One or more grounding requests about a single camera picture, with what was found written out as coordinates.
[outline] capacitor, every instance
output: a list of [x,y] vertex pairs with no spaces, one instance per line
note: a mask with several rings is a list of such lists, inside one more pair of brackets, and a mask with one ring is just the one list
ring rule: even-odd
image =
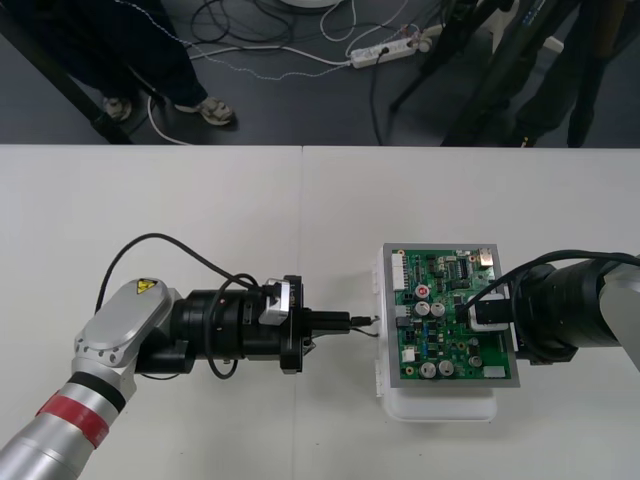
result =
[[431,307],[427,302],[418,302],[414,307],[414,311],[416,312],[416,315],[418,315],[419,317],[426,317],[427,315],[429,315],[429,312],[431,311]]
[[431,315],[433,315],[436,318],[440,318],[441,316],[444,315],[445,312],[445,308],[444,305],[441,303],[434,303],[431,305]]
[[471,365],[472,367],[481,367],[482,366],[482,359],[478,356],[473,356],[473,357],[469,357],[469,365]]
[[436,366],[431,362],[420,365],[420,376],[422,378],[433,378],[436,376]]
[[438,364],[438,371],[440,372],[440,375],[444,377],[450,377],[453,375],[453,370],[453,363],[449,360],[443,360]]
[[426,300],[429,298],[429,287],[426,285],[418,285],[413,291],[413,294],[418,300]]

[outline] gray robot arm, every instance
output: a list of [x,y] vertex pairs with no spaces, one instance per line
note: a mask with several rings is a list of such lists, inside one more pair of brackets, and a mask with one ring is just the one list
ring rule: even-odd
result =
[[157,280],[127,283],[75,339],[73,374],[0,451],[3,480],[73,480],[136,391],[140,346],[167,329],[176,293]]

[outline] tripod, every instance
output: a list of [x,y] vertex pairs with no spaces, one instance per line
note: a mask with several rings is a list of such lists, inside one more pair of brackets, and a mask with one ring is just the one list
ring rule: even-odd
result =
[[455,3],[446,26],[433,53],[420,68],[420,75],[394,100],[389,107],[396,112],[422,83],[438,68],[445,65],[456,53],[469,43],[471,35],[486,22],[493,13],[500,9],[508,12],[513,0],[485,0],[478,5],[478,0],[460,0]]
[[[478,127],[486,121],[486,114],[496,105],[501,91],[513,81],[514,66],[522,58],[537,51],[550,31],[557,27],[583,3],[584,0],[535,0],[523,8],[513,20],[514,28],[500,44],[484,73],[479,85],[462,112],[453,123],[442,146],[468,146],[475,142]],[[637,12],[629,17],[623,38],[618,37],[618,28],[624,14],[624,2],[619,0],[591,0],[599,9],[598,15],[585,17],[591,25],[584,36],[584,45],[591,47],[591,58],[587,59],[582,75],[582,84],[569,127],[568,145],[583,144],[593,118],[593,105],[604,74],[604,69],[617,53],[622,51],[638,35]]]

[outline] yellow warning label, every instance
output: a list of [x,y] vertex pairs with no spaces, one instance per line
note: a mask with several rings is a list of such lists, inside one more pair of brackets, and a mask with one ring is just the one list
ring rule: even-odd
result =
[[138,295],[146,292],[150,288],[155,287],[158,284],[155,280],[147,280],[145,278],[141,278],[138,280]]

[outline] white table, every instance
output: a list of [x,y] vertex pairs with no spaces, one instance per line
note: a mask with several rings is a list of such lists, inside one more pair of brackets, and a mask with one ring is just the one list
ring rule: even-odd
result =
[[[163,231],[312,308],[372,313],[380,245],[495,242],[503,270],[559,248],[637,252],[633,151],[0,147],[0,444],[66,380],[74,335],[126,241]],[[131,252],[180,292],[221,282],[169,245]],[[640,374],[619,349],[520,362],[491,424],[410,425],[374,397],[375,341],[325,338],[296,377],[203,364],[138,393],[82,478],[637,478]]]

